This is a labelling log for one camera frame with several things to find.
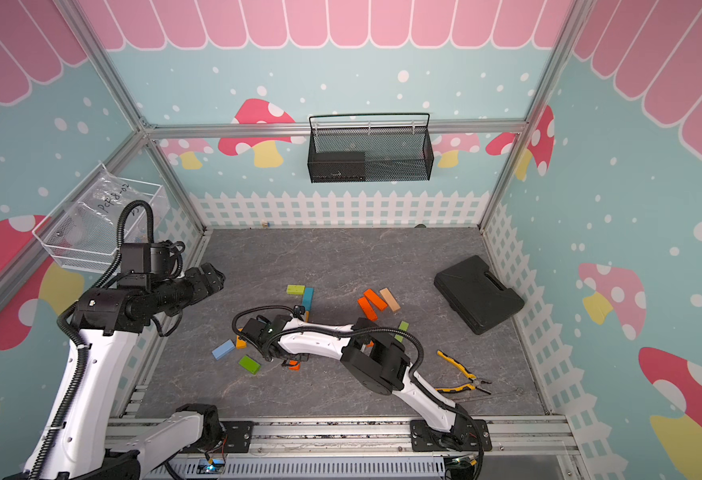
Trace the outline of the lime green small block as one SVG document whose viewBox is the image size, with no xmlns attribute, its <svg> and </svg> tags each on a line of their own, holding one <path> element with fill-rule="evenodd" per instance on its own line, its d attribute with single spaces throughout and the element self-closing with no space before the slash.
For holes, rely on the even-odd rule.
<svg viewBox="0 0 702 480">
<path fill-rule="evenodd" d="M 290 284 L 286 288 L 286 293 L 288 295 L 299 295 L 302 296 L 305 293 L 306 287 L 304 285 L 294 285 Z"/>
</svg>

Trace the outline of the teal long block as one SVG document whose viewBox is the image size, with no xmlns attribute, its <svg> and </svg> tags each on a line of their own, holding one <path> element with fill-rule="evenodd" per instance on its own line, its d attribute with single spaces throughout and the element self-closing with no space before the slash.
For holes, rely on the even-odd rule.
<svg viewBox="0 0 702 480">
<path fill-rule="evenodd" d="M 304 289 L 304 292 L 302 295 L 301 305 L 307 312 L 309 312 L 311 310 L 313 296 L 314 296 L 314 289 L 311 287 L 306 287 Z"/>
</svg>

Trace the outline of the tan long block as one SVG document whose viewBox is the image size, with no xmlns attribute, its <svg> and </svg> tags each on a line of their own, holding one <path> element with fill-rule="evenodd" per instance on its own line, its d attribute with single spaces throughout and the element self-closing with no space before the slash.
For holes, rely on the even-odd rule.
<svg viewBox="0 0 702 480">
<path fill-rule="evenodd" d="M 401 309 L 401 306 L 388 288 L 381 289 L 379 294 L 392 312 L 398 312 Z"/>
</svg>

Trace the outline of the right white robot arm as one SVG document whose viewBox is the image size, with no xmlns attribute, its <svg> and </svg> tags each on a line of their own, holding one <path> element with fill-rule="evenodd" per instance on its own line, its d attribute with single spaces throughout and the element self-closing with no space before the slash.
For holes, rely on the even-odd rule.
<svg viewBox="0 0 702 480">
<path fill-rule="evenodd" d="M 366 318 L 340 326 L 313 324 L 303 313 L 301 306 L 254 307 L 237 313 L 231 329 L 266 361 L 303 362 L 318 356 L 340 362 L 363 387 L 394 396 L 420 415 L 442 449 L 487 449 L 478 421 L 420 375 L 425 352 L 414 335 Z"/>
</svg>

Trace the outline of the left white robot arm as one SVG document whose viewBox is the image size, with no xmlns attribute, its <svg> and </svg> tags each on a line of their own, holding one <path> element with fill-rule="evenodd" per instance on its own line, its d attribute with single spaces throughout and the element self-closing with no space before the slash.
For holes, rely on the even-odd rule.
<svg viewBox="0 0 702 480">
<path fill-rule="evenodd" d="M 105 445 L 119 377 L 143 330 L 158 315 L 220 292 L 211 264 L 185 269 L 181 242 L 154 239 L 154 214 L 130 202 L 116 223 L 116 252 L 103 275 L 57 318 L 69 359 L 41 438 L 18 479 L 142 479 L 180 451 L 220 447 L 224 428 L 212 405 L 187 404 L 148 432 Z"/>
</svg>

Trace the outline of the light blue block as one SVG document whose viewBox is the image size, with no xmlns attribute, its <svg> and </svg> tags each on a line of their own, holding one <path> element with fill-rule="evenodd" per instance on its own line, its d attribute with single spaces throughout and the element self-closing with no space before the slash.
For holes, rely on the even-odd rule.
<svg viewBox="0 0 702 480">
<path fill-rule="evenodd" d="M 236 349 L 236 344 L 231 340 L 227 340 L 223 344 L 216 347 L 212 352 L 212 356 L 216 361 L 225 358 Z"/>
</svg>

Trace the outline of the yellow-green flat block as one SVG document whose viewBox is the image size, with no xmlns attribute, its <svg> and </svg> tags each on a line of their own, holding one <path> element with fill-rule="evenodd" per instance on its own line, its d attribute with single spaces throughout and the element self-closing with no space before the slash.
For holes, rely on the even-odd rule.
<svg viewBox="0 0 702 480">
<path fill-rule="evenodd" d="M 409 323 L 405 322 L 405 321 L 401 321 L 399 326 L 398 326 L 398 329 L 400 331 L 404 331 L 404 332 L 407 332 L 408 328 L 409 328 Z M 396 335 L 395 340 L 402 343 L 404 341 L 404 337 L 402 335 Z"/>
</svg>

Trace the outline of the green circuit board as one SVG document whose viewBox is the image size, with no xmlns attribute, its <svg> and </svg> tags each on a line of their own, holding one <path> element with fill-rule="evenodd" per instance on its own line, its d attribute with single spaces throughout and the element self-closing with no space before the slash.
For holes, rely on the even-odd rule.
<svg viewBox="0 0 702 480">
<path fill-rule="evenodd" d="M 198 474 L 222 474 L 225 471 L 226 462 L 220 459 L 201 460 L 199 462 Z"/>
</svg>

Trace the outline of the black box in basket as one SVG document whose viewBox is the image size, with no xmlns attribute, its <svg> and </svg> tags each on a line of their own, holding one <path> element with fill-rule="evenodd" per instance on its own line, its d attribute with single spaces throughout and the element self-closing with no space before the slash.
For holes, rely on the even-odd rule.
<svg viewBox="0 0 702 480">
<path fill-rule="evenodd" d="M 364 182 L 366 157 L 362 151 L 310 153 L 308 170 L 312 183 Z"/>
</svg>

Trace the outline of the black plastic tool case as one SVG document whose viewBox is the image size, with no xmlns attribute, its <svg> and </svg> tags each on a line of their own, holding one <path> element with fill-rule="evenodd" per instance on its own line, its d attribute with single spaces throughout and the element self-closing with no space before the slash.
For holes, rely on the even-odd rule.
<svg viewBox="0 0 702 480">
<path fill-rule="evenodd" d="M 506 287 L 478 255 L 437 273 L 434 286 L 475 335 L 481 335 L 520 312 L 522 297 Z"/>
</svg>

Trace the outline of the yellow black pliers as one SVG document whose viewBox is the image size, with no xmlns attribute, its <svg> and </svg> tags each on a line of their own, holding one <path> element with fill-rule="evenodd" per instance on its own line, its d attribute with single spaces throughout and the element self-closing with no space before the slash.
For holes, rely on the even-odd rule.
<svg viewBox="0 0 702 480">
<path fill-rule="evenodd" d="M 454 367 L 460 375 L 465 379 L 465 382 L 452 387 L 439 387 L 436 389 L 437 392 L 444 395 L 455 395 L 464 392 L 480 392 L 484 395 L 491 395 L 491 392 L 486 388 L 486 385 L 491 385 L 490 380 L 482 379 L 472 373 L 468 368 L 466 368 L 461 362 L 455 359 L 453 356 L 448 355 L 443 350 L 438 350 L 437 355 L 447 362 L 449 365 Z"/>
</svg>

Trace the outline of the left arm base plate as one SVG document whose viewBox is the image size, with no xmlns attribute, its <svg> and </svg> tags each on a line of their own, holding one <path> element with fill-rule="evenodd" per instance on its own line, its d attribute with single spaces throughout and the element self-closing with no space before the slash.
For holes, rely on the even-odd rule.
<svg viewBox="0 0 702 480">
<path fill-rule="evenodd" d="M 221 420 L 223 430 L 222 454 L 248 453 L 255 423 L 244 420 Z"/>
</svg>

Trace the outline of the clear plastic wall bin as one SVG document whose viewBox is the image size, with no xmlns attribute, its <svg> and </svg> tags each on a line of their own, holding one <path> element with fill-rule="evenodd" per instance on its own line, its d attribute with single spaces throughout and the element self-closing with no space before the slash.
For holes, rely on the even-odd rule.
<svg viewBox="0 0 702 480">
<path fill-rule="evenodd" d="M 68 270 L 101 273 L 116 251 L 118 218 L 130 202 L 149 203 L 158 226 L 169 212 L 165 188 L 158 183 L 119 177 L 100 165 L 35 228 L 32 234 L 46 253 Z"/>
</svg>

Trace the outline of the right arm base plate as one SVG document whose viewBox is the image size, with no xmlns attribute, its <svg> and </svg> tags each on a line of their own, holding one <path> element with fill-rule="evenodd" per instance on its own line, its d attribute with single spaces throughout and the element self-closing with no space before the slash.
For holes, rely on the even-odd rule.
<svg viewBox="0 0 702 480">
<path fill-rule="evenodd" d="M 411 448 L 415 452 L 469 452 L 493 449 L 487 423 L 484 420 L 467 421 L 456 418 L 456 425 L 449 432 L 441 432 L 428 426 L 425 420 L 409 422 Z"/>
</svg>

